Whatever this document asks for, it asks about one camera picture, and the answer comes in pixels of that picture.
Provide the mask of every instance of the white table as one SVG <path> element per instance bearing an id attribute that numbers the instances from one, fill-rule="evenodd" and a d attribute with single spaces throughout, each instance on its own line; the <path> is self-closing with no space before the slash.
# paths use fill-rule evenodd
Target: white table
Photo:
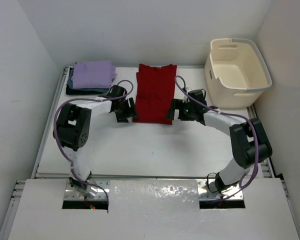
<path id="1" fill-rule="evenodd" d="M 204 210 L 194 180 L 114 180 L 109 214 L 62 209 L 66 181 L 26 181 L 9 240 L 299 239 L 278 178 L 255 179 L 245 208 Z"/>
<path id="2" fill-rule="evenodd" d="M 137 71 L 136 67 L 117 67 L 114 81 L 132 81 L 134 91 L 131 96 L 134 99 L 138 87 Z M 69 69 L 66 74 L 61 83 L 63 87 L 56 93 L 58 106 L 74 98 L 66 95 Z M 207 90 L 203 68 L 178 67 L 177 75 L 184 77 L 188 87 Z M 130 89 L 128 83 L 122 85 Z M 176 88 L 174 97 L 181 99 L 184 96 Z M 206 101 L 212 105 L 208 91 Z M 248 117 L 246 108 L 224 111 Z M 38 155 L 36 177 L 65 177 L 70 172 L 70 165 L 53 138 L 51 125 L 50 122 L 43 151 Z M 78 157 L 87 161 L 92 174 L 98 176 L 196 178 L 222 170 L 232 158 L 232 150 L 228 136 L 197 122 L 175 120 L 173 125 L 117 123 L 115 114 L 111 113 L 91 121 L 89 139 L 79 150 Z"/>

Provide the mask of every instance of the basket handle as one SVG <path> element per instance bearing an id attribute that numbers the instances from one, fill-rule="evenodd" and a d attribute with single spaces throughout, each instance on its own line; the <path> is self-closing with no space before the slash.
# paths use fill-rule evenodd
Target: basket handle
<path id="1" fill-rule="evenodd" d="M 238 47 L 237 44 L 223 44 L 219 45 L 219 49 L 236 49 Z"/>
<path id="2" fill-rule="evenodd" d="M 250 92 L 250 93 L 234 93 L 233 96 L 234 97 L 250 97 L 255 95 L 254 92 Z"/>

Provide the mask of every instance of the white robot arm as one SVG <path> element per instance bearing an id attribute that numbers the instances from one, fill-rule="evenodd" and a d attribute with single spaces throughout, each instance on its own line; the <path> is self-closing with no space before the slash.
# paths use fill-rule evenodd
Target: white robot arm
<path id="1" fill-rule="evenodd" d="M 114 85 L 110 91 L 92 101 L 80 104 L 65 104 L 56 120 L 56 133 L 63 152 L 71 159 L 70 181 L 79 187 L 91 175 L 89 167 L 77 158 L 78 149 L 83 147 L 89 137 L 90 121 L 106 113 L 114 112 L 119 123 L 127 123 L 128 118 L 138 118 L 133 98 L 125 99 L 125 88 Z"/>
<path id="2" fill-rule="evenodd" d="M 202 89 L 184 89 L 193 100 L 207 105 L 206 94 Z M 212 192 L 221 193 L 230 186 L 236 185 L 246 175 L 255 163 L 256 146 L 252 137 L 252 130 L 242 117 L 220 114 L 214 107 L 203 107 L 197 102 L 186 97 L 173 99 L 167 118 L 174 120 L 175 110 L 179 110 L 178 119 L 181 121 L 197 121 L 205 126 L 213 127 L 230 136 L 233 158 L 229 164 L 216 174 L 215 181 L 209 185 Z M 253 124 L 258 142 L 258 162 L 262 162 L 272 155 L 272 147 L 269 143 L 265 130 L 259 119 L 250 120 Z"/>

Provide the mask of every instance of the white surface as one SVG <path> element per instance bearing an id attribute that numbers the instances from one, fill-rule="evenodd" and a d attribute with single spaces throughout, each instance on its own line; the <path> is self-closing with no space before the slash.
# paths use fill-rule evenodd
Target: white surface
<path id="1" fill-rule="evenodd" d="M 271 0 L 19 0 L 59 69 L 115 65 L 204 65 L 210 41 L 254 39 Z"/>
<path id="2" fill-rule="evenodd" d="M 274 0 L 258 35 L 273 87 L 256 102 L 300 232 L 300 0 Z"/>
<path id="3" fill-rule="evenodd" d="M 0 227 L 30 177 L 59 72 L 16 0 L 0 0 Z"/>
<path id="4" fill-rule="evenodd" d="M 192 180 L 110 182 L 105 210 L 61 209 L 66 180 L 27 180 L 9 240 L 297 240 L 280 179 L 255 179 L 244 209 L 199 209 Z"/>
<path id="5" fill-rule="evenodd" d="M 114 82 L 131 80 L 134 98 L 137 70 L 117 68 Z M 203 68 L 178 68 L 177 74 L 183 76 L 192 89 L 207 88 Z M 130 89 L 128 83 L 122 85 Z M 65 88 L 66 83 L 58 105 L 71 98 L 66 96 Z M 206 96 L 210 106 L 209 93 Z M 182 99 L 184 96 L 176 89 L 174 97 Z M 229 112 L 248 116 L 246 108 Z M 51 127 L 37 172 L 40 176 L 68 175 L 70 165 L 61 155 L 52 131 Z M 175 120 L 173 125 L 117 123 L 114 113 L 103 114 L 91 121 L 88 141 L 79 149 L 77 157 L 89 164 L 94 175 L 149 177 L 204 177 L 220 171 L 233 158 L 230 138 L 212 127 L 180 120 Z"/>

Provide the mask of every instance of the white laundry basket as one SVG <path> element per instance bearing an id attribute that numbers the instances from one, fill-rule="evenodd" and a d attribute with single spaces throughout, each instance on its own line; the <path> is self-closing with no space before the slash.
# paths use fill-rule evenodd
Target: white laundry basket
<path id="1" fill-rule="evenodd" d="M 256 44 L 248 39 L 215 39 L 204 73 L 213 105 L 243 108 L 272 85 L 272 80 Z"/>

